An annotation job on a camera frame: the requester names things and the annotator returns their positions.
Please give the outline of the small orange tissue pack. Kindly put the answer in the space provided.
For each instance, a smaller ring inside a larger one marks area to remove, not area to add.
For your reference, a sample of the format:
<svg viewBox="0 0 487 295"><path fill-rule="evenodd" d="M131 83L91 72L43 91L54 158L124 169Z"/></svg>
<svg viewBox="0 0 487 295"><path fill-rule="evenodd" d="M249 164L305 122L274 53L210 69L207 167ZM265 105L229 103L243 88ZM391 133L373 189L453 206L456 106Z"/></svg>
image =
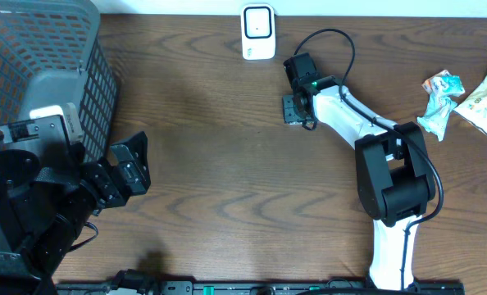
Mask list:
<svg viewBox="0 0 487 295"><path fill-rule="evenodd" d="M422 84L421 84L421 87L428 93L428 94L432 94L433 92L433 89L432 89L432 86L431 86L431 81L434 77L440 77L440 76L450 76L451 73L448 71L448 70L442 70L440 71L439 73L431 76L430 78L426 79Z"/></svg>

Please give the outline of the green Kleenex tissue pack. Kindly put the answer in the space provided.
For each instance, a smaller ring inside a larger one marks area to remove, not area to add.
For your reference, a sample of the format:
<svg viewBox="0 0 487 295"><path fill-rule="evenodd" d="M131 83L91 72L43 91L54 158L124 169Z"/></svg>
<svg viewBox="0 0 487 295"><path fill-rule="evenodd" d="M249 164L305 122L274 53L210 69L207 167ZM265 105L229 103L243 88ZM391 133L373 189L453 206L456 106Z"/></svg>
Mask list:
<svg viewBox="0 0 487 295"><path fill-rule="evenodd" d="M426 111L423 116L416 118L426 132L434 134L439 142L444 140L451 112L457 106L449 96L437 97L434 93L429 96Z"/></svg>

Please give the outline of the small teal tissue pack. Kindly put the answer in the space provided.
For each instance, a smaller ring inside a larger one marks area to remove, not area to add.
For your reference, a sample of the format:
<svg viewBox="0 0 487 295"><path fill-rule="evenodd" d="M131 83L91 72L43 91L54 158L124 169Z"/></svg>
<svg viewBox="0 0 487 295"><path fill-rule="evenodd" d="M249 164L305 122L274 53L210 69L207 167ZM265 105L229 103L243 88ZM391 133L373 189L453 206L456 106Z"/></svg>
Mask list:
<svg viewBox="0 0 487 295"><path fill-rule="evenodd" d="M430 80L432 93L437 97L444 96L461 96L465 93L462 81L456 75L435 76Z"/></svg>

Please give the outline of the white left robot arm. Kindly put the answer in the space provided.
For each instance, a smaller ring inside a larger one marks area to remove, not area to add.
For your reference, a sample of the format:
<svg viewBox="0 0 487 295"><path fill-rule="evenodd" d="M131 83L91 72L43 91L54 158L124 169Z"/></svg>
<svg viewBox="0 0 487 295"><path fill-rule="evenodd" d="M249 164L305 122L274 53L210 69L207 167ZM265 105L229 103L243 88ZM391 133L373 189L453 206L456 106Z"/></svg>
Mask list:
<svg viewBox="0 0 487 295"><path fill-rule="evenodd" d="M55 294L52 276L90 216L123 207L150 185L144 132L111 147L116 166L102 157L85 162L84 146L67 141L0 152L0 294Z"/></svg>

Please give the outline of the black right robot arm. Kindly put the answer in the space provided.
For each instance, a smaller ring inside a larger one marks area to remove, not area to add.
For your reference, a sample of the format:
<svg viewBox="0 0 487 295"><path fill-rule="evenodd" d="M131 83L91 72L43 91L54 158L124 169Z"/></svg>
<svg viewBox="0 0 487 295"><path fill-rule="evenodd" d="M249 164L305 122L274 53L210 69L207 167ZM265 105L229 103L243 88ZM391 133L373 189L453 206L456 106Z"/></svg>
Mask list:
<svg viewBox="0 0 487 295"><path fill-rule="evenodd" d="M283 66L293 91L283 98L285 123L307 130L322 123L354 150L357 193L374 225L371 284L409 290L416 228L435 196L421 129L377 115L341 79L322 76L307 53L291 56Z"/></svg>

